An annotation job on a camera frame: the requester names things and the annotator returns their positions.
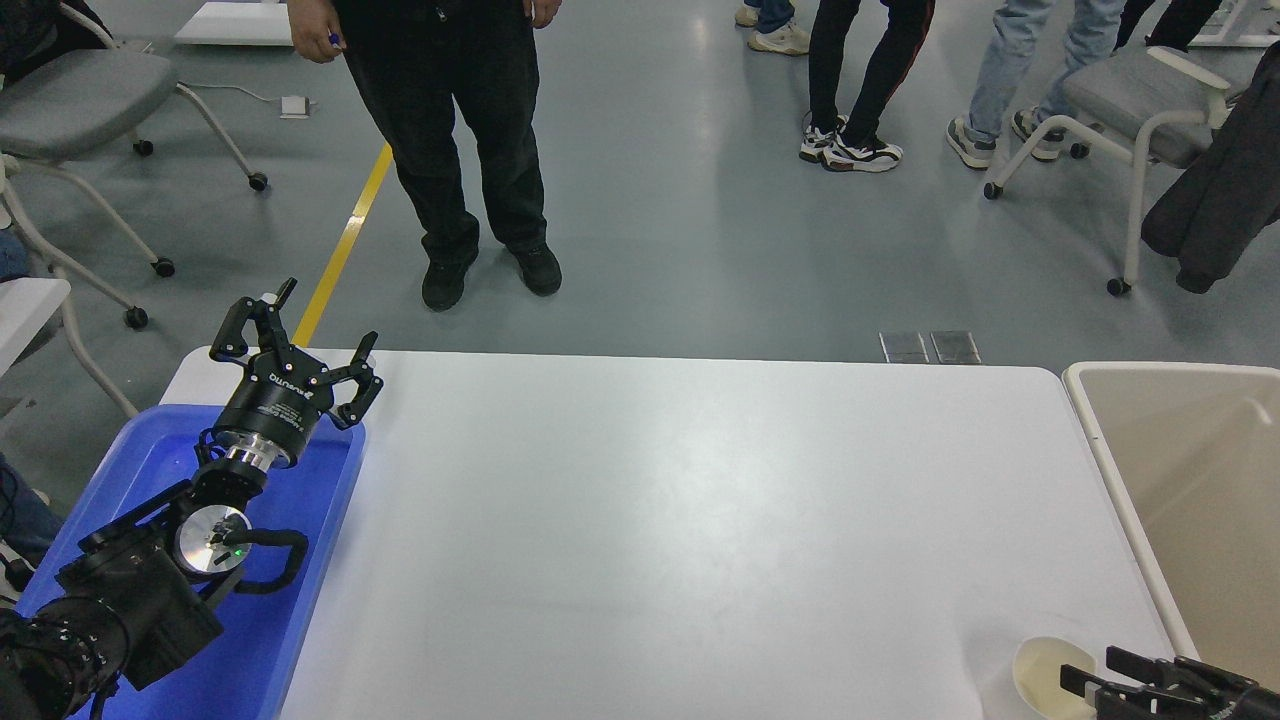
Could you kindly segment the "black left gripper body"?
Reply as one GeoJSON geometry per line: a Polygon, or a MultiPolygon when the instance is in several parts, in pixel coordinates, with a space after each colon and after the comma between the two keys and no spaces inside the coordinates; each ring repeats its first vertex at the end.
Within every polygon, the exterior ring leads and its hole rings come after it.
{"type": "Polygon", "coordinates": [[[294,466],[333,405],[329,388],[308,384],[325,370],[325,363],[301,351],[289,360],[273,351],[252,356],[216,420],[216,442],[229,448],[257,436],[278,448],[275,466],[294,466]]]}

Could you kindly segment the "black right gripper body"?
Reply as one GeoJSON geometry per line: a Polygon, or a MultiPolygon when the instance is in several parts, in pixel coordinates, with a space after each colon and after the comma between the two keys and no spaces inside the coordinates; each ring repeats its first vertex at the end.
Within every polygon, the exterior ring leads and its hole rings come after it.
{"type": "Polygon", "coordinates": [[[1279,694],[1243,676],[1197,682],[1204,719],[1279,719],[1279,694]]]}

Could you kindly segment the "person's right hand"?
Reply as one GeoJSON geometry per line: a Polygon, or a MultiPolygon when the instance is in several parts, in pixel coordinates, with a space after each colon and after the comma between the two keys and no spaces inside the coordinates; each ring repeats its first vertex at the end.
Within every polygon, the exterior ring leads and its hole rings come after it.
{"type": "Polygon", "coordinates": [[[332,1],[287,1],[291,40],[306,60],[325,64],[346,51],[340,19],[332,1]]]}

